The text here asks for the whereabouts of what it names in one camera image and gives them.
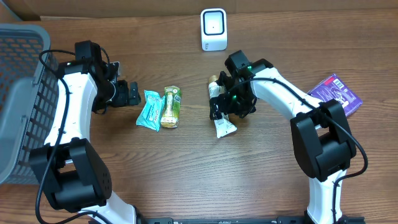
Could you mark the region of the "white bamboo print tube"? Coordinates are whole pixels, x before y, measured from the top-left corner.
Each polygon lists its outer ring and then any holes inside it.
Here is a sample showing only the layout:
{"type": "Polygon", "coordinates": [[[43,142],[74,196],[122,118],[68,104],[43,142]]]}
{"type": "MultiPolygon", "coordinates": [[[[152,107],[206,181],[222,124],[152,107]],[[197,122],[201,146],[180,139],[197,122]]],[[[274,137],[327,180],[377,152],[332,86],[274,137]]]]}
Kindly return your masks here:
{"type": "MultiPolygon", "coordinates": [[[[219,86],[217,84],[218,77],[216,75],[212,75],[208,80],[208,92],[210,99],[219,96],[220,94],[225,92],[225,87],[219,86]]],[[[231,134],[237,130],[237,127],[229,121],[229,116],[227,114],[221,114],[222,118],[212,118],[211,120],[215,123],[216,128],[216,136],[217,138],[222,138],[228,134],[231,134]]]]}

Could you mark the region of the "teal plastic packet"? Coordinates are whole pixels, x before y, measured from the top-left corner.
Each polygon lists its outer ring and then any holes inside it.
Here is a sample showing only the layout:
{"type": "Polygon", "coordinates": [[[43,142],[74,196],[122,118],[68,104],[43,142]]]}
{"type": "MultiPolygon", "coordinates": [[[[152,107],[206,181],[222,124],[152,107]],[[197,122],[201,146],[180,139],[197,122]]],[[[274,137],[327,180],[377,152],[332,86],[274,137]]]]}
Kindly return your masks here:
{"type": "Polygon", "coordinates": [[[150,90],[144,91],[144,97],[146,103],[136,120],[136,125],[159,132],[165,97],[160,96],[156,91],[150,90]]]}

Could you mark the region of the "green yellow snack packet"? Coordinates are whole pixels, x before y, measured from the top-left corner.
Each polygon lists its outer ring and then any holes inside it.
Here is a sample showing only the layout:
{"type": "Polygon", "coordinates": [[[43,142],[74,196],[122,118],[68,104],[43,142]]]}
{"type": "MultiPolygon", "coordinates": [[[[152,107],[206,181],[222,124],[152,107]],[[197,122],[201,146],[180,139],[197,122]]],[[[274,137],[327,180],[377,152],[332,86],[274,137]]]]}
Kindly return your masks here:
{"type": "Polygon", "coordinates": [[[177,128],[180,116],[182,93],[177,86],[165,87],[165,108],[160,120],[163,128],[177,128]]]}

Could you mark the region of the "purple Carefree pad pack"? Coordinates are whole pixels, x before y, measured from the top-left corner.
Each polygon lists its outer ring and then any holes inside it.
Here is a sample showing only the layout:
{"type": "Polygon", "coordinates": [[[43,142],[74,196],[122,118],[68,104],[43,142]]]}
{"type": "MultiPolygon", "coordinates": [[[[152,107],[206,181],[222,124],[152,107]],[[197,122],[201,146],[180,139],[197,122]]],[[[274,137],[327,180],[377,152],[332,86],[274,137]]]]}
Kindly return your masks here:
{"type": "Polygon", "coordinates": [[[324,102],[335,99],[342,105],[347,117],[357,111],[363,104],[362,99],[348,88],[336,74],[332,74],[322,80],[308,94],[324,102]]]}

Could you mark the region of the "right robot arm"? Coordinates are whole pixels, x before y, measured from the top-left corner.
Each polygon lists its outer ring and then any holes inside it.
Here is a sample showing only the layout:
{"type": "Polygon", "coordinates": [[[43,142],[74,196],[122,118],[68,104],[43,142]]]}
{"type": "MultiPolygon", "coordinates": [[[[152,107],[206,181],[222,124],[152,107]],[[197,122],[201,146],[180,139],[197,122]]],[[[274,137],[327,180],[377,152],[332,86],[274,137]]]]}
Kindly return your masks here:
{"type": "Polygon", "coordinates": [[[347,223],[340,208],[341,187],[356,146],[342,105],[304,93],[273,64],[263,58],[250,62],[241,50],[224,64],[227,70],[215,79],[221,93],[210,98],[210,119],[229,114],[244,118],[256,111],[257,100],[270,104],[290,121],[294,156],[309,178],[305,223],[347,223]]]}

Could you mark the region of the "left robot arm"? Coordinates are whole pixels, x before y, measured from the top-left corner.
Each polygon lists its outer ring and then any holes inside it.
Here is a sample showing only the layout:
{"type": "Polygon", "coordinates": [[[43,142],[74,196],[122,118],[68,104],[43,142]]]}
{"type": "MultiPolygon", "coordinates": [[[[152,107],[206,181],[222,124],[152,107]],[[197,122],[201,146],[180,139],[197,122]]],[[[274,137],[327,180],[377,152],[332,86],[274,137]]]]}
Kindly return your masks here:
{"type": "Polygon", "coordinates": [[[112,190],[109,169],[90,143],[93,113],[107,108],[136,106],[141,102],[137,83],[118,80],[119,63],[102,56],[106,51],[86,40],[77,42],[75,59],[58,65],[58,101],[52,128],[42,147],[31,150],[29,164],[39,189],[35,215],[40,223],[41,196],[55,210],[72,217],[88,215],[93,223],[145,223],[138,209],[112,190]]]}

